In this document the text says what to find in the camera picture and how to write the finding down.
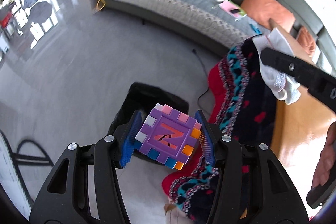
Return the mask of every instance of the puzzle cube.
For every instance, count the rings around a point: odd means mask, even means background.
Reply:
[[[181,170],[201,134],[196,119],[156,104],[135,137],[135,148],[153,160]]]

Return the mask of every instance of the black bag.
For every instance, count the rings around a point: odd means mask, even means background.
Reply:
[[[152,108],[154,108],[157,103],[161,105],[169,105],[185,114],[188,114],[189,112],[189,103],[180,97],[164,91],[156,86],[135,82],[130,86],[121,109],[118,111],[114,121],[110,125],[108,135],[112,135],[116,128],[121,124],[128,123],[135,110],[141,111],[142,122],[144,122]],[[156,160],[152,160],[141,154],[138,150],[134,150],[133,154],[144,160],[160,164]]]

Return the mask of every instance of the black cable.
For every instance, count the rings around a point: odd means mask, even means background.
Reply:
[[[202,69],[203,69],[203,71],[204,71],[204,74],[205,74],[206,78],[208,79],[208,73],[207,73],[207,70],[206,70],[206,68],[205,68],[205,65],[204,65],[202,59],[199,57],[199,55],[197,54],[197,52],[196,52],[196,50],[195,50],[194,48],[192,49],[192,52],[193,52],[193,54],[196,55],[197,59],[199,60],[201,66],[202,66]],[[205,94],[209,91],[209,89],[210,89],[210,88],[209,88],[209,86],[208,86],[208,89],[207,89],[204,93],[202,93],[202,95],[200,95],[200,97],[198,97],[198,99],[197,99],[197,105],[198,105],[198,107],[199,107],[201,110],[203,110],[203,112],[205,112],[206,114],[208,114],[209,116],[211,116],[211,113],[209,113],[208,111],[206,111],[206,110],[205,110],[203,107],[201,107],[201,105],[200,105],[200,99],[201,99],[201,97],[202,97],[203,95],[205,95]]]

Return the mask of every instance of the orange tile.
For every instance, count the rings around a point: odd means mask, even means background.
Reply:
[[[177,170],[181,170],[182,167],[183,167],[183,165],[184,165],[183,163],[181,163],[180,161],[178,161],[178,162],[175,164],[174,168],[177,169]]]
[[[186,144],[182,150],[182,153],[190,156],[193,150],[194,148],[192,146]]]
[[[201,131],[198,130],[197,128],[194,128],[193,131],[191,132],[190,136],[198,139],[200,137]]]

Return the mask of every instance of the white tile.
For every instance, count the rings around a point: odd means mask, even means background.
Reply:
[[[156,104],[155,108],[158,109],[158,110],[160,110],[160,111],[162,111],[163,105]]]
[[[153,118],[152,116],[147,116],[146,120],[145,120],[145,124],[149,125],[150,127],[152,127],[155,123],[156,119]]]
[[[141,131],[139,131],[138,134],[135,136],[135,139],[139,141],[140,143],[143,143],[146,137],[147,135],[145,133],[142,133]]]

